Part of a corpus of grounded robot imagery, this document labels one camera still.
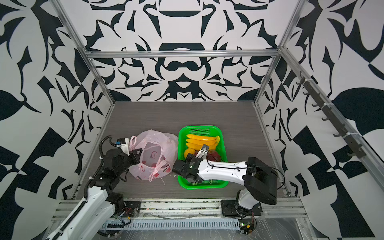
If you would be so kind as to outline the yellow orange fruit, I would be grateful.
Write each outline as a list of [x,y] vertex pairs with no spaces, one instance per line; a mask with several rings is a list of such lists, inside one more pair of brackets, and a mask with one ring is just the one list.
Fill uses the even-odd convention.
[[188,148],[184,151],[184,158],[187,159],[189,154],[195,155],[196,150]]

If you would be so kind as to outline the yellow banana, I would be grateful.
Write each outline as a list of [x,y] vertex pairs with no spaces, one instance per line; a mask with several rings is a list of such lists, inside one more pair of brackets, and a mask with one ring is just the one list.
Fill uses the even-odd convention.
[[209,150],[215,150],[220,143],[220,137],[207,137],[189,134],[186,139],[186,146],[189,149],[200,150],[204,145],[209,147]]

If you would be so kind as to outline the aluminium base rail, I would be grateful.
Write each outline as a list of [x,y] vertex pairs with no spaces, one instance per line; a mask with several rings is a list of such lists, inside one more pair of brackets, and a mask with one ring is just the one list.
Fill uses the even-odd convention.
[[[158,199],[126,200],[121,218],[192,219],[224,218],[237,214],[234,199]],[[299,198],[278,198],[276,205],[256,204],[249,214],[263,218],[306,218],[307,211]]]

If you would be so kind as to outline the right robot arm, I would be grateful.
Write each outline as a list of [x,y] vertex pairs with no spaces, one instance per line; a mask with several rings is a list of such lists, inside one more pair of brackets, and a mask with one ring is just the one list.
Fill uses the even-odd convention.
[[240,216],[247,215],[259,203],[277,204],[277,169],[256,157],[249,157],[246,162],[225,163],[192,156],[188,161],[177,160],[173,172],[190,183],[220,180],[244,186],[234,206]]

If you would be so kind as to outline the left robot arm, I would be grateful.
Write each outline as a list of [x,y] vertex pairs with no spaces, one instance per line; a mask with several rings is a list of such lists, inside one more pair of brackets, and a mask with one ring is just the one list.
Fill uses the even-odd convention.
[[120,148],[107,151],[102,166],[85,187],[85,194],[66,219],[47,237],[47,240],[91,240],[112,216],[125,207],[123,194],[114,189],[120,176],[131,166],[140,163],[143,150],[129,151]]

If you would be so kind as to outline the pink knotted plastic bag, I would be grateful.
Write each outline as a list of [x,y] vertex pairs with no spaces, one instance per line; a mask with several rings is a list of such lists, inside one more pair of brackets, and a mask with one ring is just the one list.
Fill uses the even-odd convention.
[[133,136],[129,150],[141,149],[139,164],[131,166],[131,175],[141,181],[153,181],[168,175],[178,159],[178,137],[154,130],[144,131]]

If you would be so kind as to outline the green plastic basket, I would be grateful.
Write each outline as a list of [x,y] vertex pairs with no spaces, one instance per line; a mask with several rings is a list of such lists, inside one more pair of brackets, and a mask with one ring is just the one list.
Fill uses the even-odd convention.
[[[178,159],[185,160],[184,151],[187,149],[187,135],[199,135],[205,137],[220,137],[220,142],[216,147],[216,151],[221,156],[222,162],[228,162],[227,152],[222,131],[216,126],[187,126],[179,131],[179,146],[178,146]],[[225,188],[229,182],[220,180],[203,181],[200,184],[191,184],[186,179],[178,176],[178,181],[181,187],[187,190],[203,190],[203,189],[222,189]]]

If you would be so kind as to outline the aluminium frame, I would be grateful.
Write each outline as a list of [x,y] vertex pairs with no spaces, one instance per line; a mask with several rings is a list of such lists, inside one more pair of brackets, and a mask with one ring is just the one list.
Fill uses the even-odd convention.
[[[91,71],[93,77],[95,77],[97,83],[102,88],[102,92],[106,94],[109,102],[114,106],[115,100],[113,99],[111,93],[109,92],[104,80],[96,69],[92,59],[101,59],[101,58],[124,58],[124,57],[133,57],[133,58],[185,58],[185,57],[272,57],[273,61],[269,67],[269,70],[266,73],[265,80],[270,80],[272,76],[272,71],[276,69],[278,61],[284,59],[287,64],[292,68],[295,75],[300,79],[300,73],[307,79],[312,79],[308,72],[300,66],[296,61],[292,53],[286,48],[288,42],[288,35],[293,32],[293,28],[299,21],[301,12],[304,10],[307,1],[298,1],[295,6],[293,15],[289,21],[288,27],[284,33],[283,40],[281,45],[279,45],[275,50],[176,50],[176,51],[106,51],[106,52],[90,52],[85,49],[83,43],[80,39],[79,34],[76,32],[74,24],[71,22],[70,17],[68,16],[64,6],[60,1],[51,1],[55,12],[58,14],[58,17],[66,30],[69,32],[70,37],[73,39],[75,46],[80,52],[83,60],[85,61],[87,67]],[[347,125],[352,128],[353,131],[357,130],[351,126],[347,121]],[[377,182],[380,188],[384,187],[384,162],[380,159],[379,155],[375,153],[372,147],[369,146],[368,142],[363,140],[362,135],[359,134],[358,140],[363,144],[363,149],[367,155],[360,160],[365,168],[369,171],[372,178]]]

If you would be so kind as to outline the small electronics board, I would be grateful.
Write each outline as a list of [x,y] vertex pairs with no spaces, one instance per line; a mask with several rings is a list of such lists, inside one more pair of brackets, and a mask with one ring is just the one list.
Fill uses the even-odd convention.
[[249,223],[241,223],[239,231],[243,235],[251,234],[257,227],[257,221],[253,218]]

